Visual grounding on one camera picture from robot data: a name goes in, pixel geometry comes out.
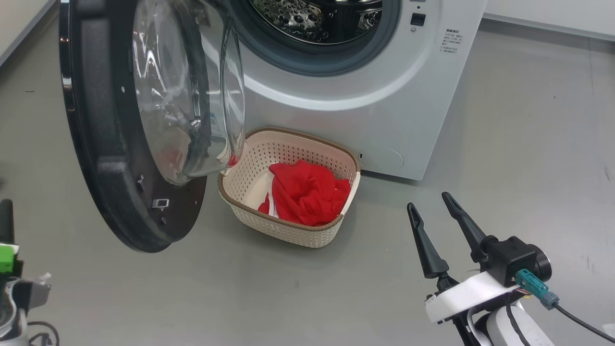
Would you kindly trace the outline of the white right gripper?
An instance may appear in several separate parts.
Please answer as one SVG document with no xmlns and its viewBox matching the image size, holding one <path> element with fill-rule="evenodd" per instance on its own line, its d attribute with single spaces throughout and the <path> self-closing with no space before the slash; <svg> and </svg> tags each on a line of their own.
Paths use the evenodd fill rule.
<svg viewBox="0 0 615 346">
<path fill-rule="evenodd" d="M 470 247 L 473 262 L 487 262 L 486 246 L 497 242 L 493 235 L 486 235 L 468 213 L 448 192 L 442 198 L 449 214 L 459 224 Z M 416 206 L 409 202 L 407 213 L 424 278 L 432 280 L 446 274 L 448 263 L 443 260 L 424 230 L 424 221 Z M 518 285 L 504 287 L 487 272 L 476 274 L 467 280 L 441 290 L 425 300 L 429 320 L 442 324 L 452 322 L 464 346 L 496 346 L 489 333 L 478 329 L 474 315 L 486 310 L 486 306 L 500 298 L 505 298 L 519 288 Z"/>
</svg>

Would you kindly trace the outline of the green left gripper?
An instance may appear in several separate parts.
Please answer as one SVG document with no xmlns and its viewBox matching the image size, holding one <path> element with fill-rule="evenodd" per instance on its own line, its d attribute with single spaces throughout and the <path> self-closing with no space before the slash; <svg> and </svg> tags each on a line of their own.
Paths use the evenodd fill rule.
<svg viewBox="0 0 615 346">
<path fill-rule="evenodd" d="M 13 245 L 13 202 L 10 199 L 3 199 L 0 202 L 0 243 L 0 273 L 11 274 L 17 263 L 20 246 Z"/>
</svg>

